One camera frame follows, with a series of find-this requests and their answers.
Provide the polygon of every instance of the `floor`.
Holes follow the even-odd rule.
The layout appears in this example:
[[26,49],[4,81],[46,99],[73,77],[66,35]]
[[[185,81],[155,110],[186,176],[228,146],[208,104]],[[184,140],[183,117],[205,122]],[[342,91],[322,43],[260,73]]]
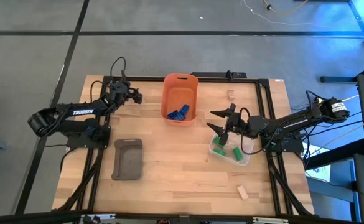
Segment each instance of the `floor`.
[[[271,3],[279,11],[300,4],[293,0]],[[364,0],[352,4],[364,18]],[[1,0],[0,30],[74,31],[82,5],[82,0]],[[345,2],[308,2],[282,16],[266,10],[262,1],[90,1],[82,31],[106,30],[361,31]],[[7,149],[0,150],[0,215],[14,212],[37,142],[26,121],[49,105],[71,40],[67,35],[0,36],[0,141],[7,144]],[[107,75],[119,56],[126,57],[129,76],[230,69],[251,78],[282,78],[291,108],[307,103],[305,90],[340,99],[356,95],[354,85],[321,84],[319,77],[352,76],[364,70],[363,37],[357,36],[80,36],[59,102],[77,101],[85,76]],[[358,98],[348,101],[347,107],[352,113],[359,112]],[[356,115],[350,121],[360,119]],[[352,127],[313,136],[310,143],[322,146]],[[359,129],[327,147],[333,149],[362,137]],[[48,144],[65,141],[55,135]],[[50,210],[63,154],[61,147],[44,151],[26,212]],[[321,195],[312,197],[315,211],[322,217],[333,218],[330,210],[344,203],[325,202]],[[327,206],[330,209],[322,212]]]

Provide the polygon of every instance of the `gray silicone mat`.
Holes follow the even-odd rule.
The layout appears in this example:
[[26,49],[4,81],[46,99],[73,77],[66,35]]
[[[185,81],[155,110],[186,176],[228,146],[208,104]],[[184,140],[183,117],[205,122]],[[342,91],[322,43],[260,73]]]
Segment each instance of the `gray silicone mat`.
[[142,141],[118,139],[115,141],[113,180],[138,180],[142,176]]

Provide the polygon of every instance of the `blue object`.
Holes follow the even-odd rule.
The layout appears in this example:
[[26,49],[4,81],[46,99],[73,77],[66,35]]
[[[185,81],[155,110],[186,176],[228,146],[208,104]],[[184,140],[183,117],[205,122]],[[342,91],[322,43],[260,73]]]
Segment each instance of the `blue object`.
[[185,116],[183,116],[182,114],[180,114],[178,111],[174,111],[170,114],[168,114],[168,119],[172,119],[172,120],[177,120],[177,121],[183,121],[184,119],[186,119]]
[[186,117],[186,114],[187,114],[187,112],[188,112],[189,108],[190,108],[190,107],[189,107],[188,105],[183,105],[183,107],[182,107],[182,109],[180,109],[179,113],[180,113],[181,115],[183,115],[183,116],[185,116],[185,117]]

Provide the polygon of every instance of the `small wooden cube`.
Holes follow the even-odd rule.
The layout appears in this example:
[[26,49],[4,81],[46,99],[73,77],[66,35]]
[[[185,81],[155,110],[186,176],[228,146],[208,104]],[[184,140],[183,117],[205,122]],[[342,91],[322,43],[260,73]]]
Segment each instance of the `small wooden cube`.
[[228,90],[227,91],[227,98],[229,100],[234,100],[235,99],[234,90]]
[[246,193],[246,191],[242,185],[238,186],[237,190],[238,190],[238,193],[240,193],[241,199],[243,199],[243,200],[248,199],[248,194]]

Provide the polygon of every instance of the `black clamp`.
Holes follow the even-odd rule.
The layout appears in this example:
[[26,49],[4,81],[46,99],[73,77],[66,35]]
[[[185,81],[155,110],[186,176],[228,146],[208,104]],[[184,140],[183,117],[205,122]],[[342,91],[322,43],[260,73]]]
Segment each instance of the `black clamp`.
[[243,76],[240,73],[227,70],[225,78],[229,79],[229,81],[233,81],[234,77],[242,78]]

